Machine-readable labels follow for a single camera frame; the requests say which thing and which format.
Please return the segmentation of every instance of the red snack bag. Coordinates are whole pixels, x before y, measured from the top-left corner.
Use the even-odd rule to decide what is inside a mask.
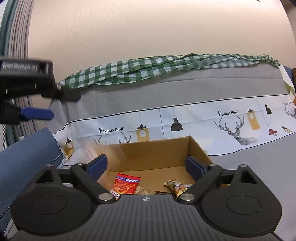
[[[118,198],[121,194],[133,194],[140,179],[140,177],[117,173],[115,182],[110,192],[116,198]]]

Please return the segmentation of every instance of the candy wrapper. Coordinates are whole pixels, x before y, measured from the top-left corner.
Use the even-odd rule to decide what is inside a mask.
[[[174,192],[176,197],[178,197],[188,189],[188,187],[184,186],[177,180],[168,180],[166,183],[164,183],[164,186],[169,187]]]
[[[137,185],[134,194],[135,195],[149,195],[149,192],[146,189],[144,189],[144,188],[140,187],[139,185]]]
[[[117,173],[115,182],[110,192],[116,198],[118,198],[121,194],[133,194],[140,179],[140,177]]]

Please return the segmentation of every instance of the crosshair logo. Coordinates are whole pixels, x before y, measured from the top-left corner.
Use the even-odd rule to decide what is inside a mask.
[[[143,201],[145,201],[145,202],[148,202],[148,201],[150,201],[151,200],[151,198],[149,198],[149,197],[144,197],[144,198],[142,198],[141,200],[143,200]]]

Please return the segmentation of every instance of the green and white plaid cloth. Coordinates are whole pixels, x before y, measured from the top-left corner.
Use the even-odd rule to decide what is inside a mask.
[[[169,72],[189,69],[216,69],[242,67],[265,61],[278,67],[280,64],[268,55],[240,54],[188,54],[129,59],[80,70],[60,82],[69,88],[90,85],[133,83]]]

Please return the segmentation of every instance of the deer head print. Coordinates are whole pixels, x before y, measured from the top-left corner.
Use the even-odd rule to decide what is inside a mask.
[[[103,143],[103,142],[101,141],[102,136],[103,136],[103,135],[100,136],[100,138],[98,139],[98,142],[96,142],[95,139],[94,139],[94,142],[95,142],[97,145],[105,145],[105,146],[106,146],[106,145],[107,145],[107,144],[106,144],[107,141],[105,141],[105,143]]]
[[[230,128],[227,127],[226,123],[225,123],[225,126],[221,125],[221,120],[222,120],[222,117],[221,117],[218,124],[215,122],[216,126],[222,131],[227,131],[227,133],[230,136],[233,136],[239,144],[247,146],[247,145],[257,141],[257,138],[254,138],[254,137],[242,138],[239,136],[240,135],[240,128],[244,125],[244,118],[243,118],[243,120],[241,118],[239,118],[239,124],[236,121],[237,127],[235,128],[235,132],[232,132],[230,130]]]
[[[123,143],[129,143],[130,142],[130,140],[131,140],[131,135],[130,135],[130,138],[129,138],[129,140],[128,140],[128,138],[126,137],[126,135],[125,134],[123,134],[123,133],[121,133],[123,136],[124,136],[124,142]]]
[[[284,112],[286,112],[288,115],[292,116],[293,118],[296,118],[296,108],[293,106],[293,110],[290,113],[289,111],[287,111],[287,109],[284,109]]]

